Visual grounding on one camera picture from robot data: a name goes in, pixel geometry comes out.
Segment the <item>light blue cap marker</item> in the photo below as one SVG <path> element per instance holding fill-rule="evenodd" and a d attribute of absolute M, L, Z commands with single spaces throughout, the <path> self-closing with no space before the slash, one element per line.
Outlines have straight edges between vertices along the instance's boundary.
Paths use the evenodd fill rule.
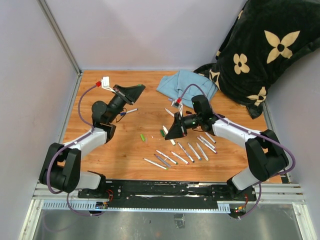
<path fill-rule="evenodd" d="M 200 155 L 196 152 L 196 150 L 193 148 L 193 146 L 188 142 L 188 147 L 191 149 L 191 151 L 193 152 L 193 154 L 196 156 L 196 158 L 201 161 L 202 158 L 200 157 Z"/>

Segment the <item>magenta cap marker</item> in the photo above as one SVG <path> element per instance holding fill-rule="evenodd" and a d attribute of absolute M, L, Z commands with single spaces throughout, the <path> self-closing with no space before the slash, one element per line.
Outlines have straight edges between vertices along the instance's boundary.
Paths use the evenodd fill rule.
<path fill-rule="evenodd" d="M 215 154 L 217 154 L 217 151 L 211 147 L 208 143 L 206 143 L 204 140 L 202 140 L 200 137 L 197 137 L 197 139 L 203 144 L 205 145 L 207 148 L 209 148 L 212 152 L 214 152 Z"/>

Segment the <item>red pink cap marker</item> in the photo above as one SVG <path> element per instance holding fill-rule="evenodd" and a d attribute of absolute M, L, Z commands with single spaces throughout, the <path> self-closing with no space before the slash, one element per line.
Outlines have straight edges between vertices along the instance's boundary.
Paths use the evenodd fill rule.
<path fill-rule="evenodd" d="M 178 158 L 179 160 L 181 160 L 183 163 L 185 163 L 186 165 L 189 165 L 190 163 L 185 160 L 184 158 L 182 158 L 180 155 L 178 155 L 177 153 L 170 151 L 172 153 L 173 156 L 175 156 L 176 158 Z"/>

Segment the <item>navy green marker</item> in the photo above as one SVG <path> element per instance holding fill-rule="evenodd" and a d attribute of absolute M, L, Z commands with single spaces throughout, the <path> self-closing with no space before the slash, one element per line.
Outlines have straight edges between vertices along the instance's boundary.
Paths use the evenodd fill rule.
<path fill-rule="evenodd" d="M 127 111 L 123 111 L 123 112 L 120 113 L 120 116 L 122 117 L 122 116 L 125 116 L 125 115 L 127 115 L 129 113 L 133 113 L 133 112 L 136 112 L 136 111 L 138 111 L 137 108 L 134 108 L 134 109 L 131 109 L 131 110 L 127 110 Z"/>

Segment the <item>dark blue cap marker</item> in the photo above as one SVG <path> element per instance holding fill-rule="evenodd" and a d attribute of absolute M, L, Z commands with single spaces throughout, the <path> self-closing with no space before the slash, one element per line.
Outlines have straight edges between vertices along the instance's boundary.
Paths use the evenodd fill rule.
<path fill-rule="evenodd" d="M 191 157 L 191 155 L 187 152 L 187 150 L 182 146 L 182 144 L 179 142 L 177 142 L 177 144 L 183 150 L 183 152 L 186 154 L 186 156 L 191 160 L 191 162 L 195 163 L 195 160 Z"/>

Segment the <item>green cap marker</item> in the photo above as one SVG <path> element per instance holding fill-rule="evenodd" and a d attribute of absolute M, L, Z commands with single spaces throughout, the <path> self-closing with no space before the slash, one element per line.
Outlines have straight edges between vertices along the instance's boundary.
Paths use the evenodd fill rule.
<path fill-rule="evenodd" d="M 159 153 L 160 155 L 162 155 L 163 157 L 165 157 L 166 159 L 170 160 L 173 164 L 178 165 L 178 163 L 173 160 L 172 158 L 170 158 L 168 155 L 164 154 L 163 152 L 159 151 L 159 150 L 155 150 L 157 153 Z"/>

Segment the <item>pink marker pen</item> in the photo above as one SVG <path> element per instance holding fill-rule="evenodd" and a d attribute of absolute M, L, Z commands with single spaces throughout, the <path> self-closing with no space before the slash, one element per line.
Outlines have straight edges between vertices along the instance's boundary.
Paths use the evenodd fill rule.
<path fill-rule="evenodd" d="M 199 136 L 200 137 L 200 139 L 202 139 L 206 144 L 208 144 L 212 149 L 215 149 L 216 147 L 213 145 L 213 144 L 211 144 L 208 140 L 206 140 L 203 136 Z"/>

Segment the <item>white slim marker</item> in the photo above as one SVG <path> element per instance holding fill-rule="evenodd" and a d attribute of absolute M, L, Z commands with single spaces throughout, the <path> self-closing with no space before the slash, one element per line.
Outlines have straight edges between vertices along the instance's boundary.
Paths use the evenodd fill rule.
<path fill-rule="evenodd" d="M 201 152 L 201 154 L 203 155 L 204 159 L 208 162 L 209 158 L 206 155 L 206 153 L 204 152 L 204 150 L 202 149 L 202 147 L 200 146 L 200 144 L 197 142 L 196 145 L 197 145 L 197 148 L 199 149 L 199 151 Z"/>

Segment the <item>black marker pen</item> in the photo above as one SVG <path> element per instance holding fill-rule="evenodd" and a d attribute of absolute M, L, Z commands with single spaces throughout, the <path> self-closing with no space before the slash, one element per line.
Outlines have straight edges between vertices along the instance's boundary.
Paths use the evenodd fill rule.
<path fill-rule="evenodd" d="M 205 132 L 205 134 L 214 144 L 216 144 L 216 140 L 208 132 Z"/>

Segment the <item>lavender marker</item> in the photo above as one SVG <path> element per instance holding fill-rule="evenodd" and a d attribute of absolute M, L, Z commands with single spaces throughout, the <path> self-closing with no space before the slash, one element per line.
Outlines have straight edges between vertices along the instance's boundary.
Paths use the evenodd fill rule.
<path fill-rule="evenodd" d="M 159 160 L 160 160 L 163 164 L 165 164 L 168 168 L 171 167 L 171 165 L 170 165 L 168 162 L 166 162 L 166 160 L 163 159 L 161 156 L 159 156 L 159 155 L 157 155 L 157 154 L 154 154 L 154 155 L 156 156 L 157 159 L 159 159 Z"/>

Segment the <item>light green pen cap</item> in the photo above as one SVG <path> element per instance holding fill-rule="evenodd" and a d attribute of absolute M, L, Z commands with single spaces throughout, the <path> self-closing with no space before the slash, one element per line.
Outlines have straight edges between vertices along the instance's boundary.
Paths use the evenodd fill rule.
<path fill-rule="evenodd" d="M 146 139 L 145 139 L 145 137 L 144 137 L 144 135 L 143 135 L 143 134 L 140 134 L 140 138 L 141 138 L 141 140 L 142 140 L 143 142 L 145 142 L 145 141 L 146 141 Z"/>

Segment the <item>light green marker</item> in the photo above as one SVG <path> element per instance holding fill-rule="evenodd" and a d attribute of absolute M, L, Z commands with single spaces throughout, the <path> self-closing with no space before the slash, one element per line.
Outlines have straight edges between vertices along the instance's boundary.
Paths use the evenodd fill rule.
<path fill-rule="evenodd" d="M 167 167 L 162 166 L 162 165 L 160 165 L 160 164 L 158 164 L 158 163 L 156 163 L 156 162 L 154 162 L 154 161 L 152 161 L 152 160 L 149 160 L 149 159 L 147 159 L 147 158 L 142 158 L 142 159 L 143 159 L 144 161 L 146 161 L 146 162 L 154 165 L 154 166 L 157 166 L 157 167 L 161 168 L 161 169 L 168 170 Z"/>

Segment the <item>grey blue cap marker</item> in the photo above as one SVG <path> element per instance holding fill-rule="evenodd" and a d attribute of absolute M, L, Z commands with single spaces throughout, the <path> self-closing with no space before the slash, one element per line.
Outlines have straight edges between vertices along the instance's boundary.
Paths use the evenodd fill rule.
<path fill-rule="evenodd" d="M 174 113 L 172 113 L 170 110 L 168 110 L 167 108 L 165 108 L 165 111 L 172 117 L 175 117 Z"/>

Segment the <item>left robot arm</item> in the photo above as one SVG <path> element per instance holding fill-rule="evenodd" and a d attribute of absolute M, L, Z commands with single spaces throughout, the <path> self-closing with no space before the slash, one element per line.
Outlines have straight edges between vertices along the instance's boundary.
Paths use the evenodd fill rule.
<path fill-rule="evenodd" d="M 105 176 L 96 172 L 81 171 L 81 161 L 113 138 L 116 126 L 112 122 L 124 110 L 126 104 L 133 105 L 138 100 L 145 88 L 143 84 L 131 87 L 115 85 L 112 88 L 114 96 L 109 103 L 101 100 L 93 103 L 89 131 L 70 142 L 53 143 L 49 146 L 39 182 L 46 185 L 53 194 L 89 189 L 96 198 L 103 197 L 107 193 Z"/>

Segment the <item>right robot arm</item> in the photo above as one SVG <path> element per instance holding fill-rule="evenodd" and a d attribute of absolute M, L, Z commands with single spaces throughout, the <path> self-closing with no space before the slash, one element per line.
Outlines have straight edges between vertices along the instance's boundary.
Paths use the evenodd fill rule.
<path fill-rule="evenodd" d="M 214 113 L 204 95 L 194 96 L 191 102 L 194 114 L 183 116 L 179 112 L 175 113 L 165 139 L 183 138 L 188 134 L 188 129 L 200 127 L 205 133 L 227 139 L 245 149 L 247 168 L 226 182 L 226 193 L 230 199 L 240 199 L 247 188 L 265 182 L 289 165 L 285 153 L 287 149 L 279 143 L 272 130 L 252 130 Z"/>

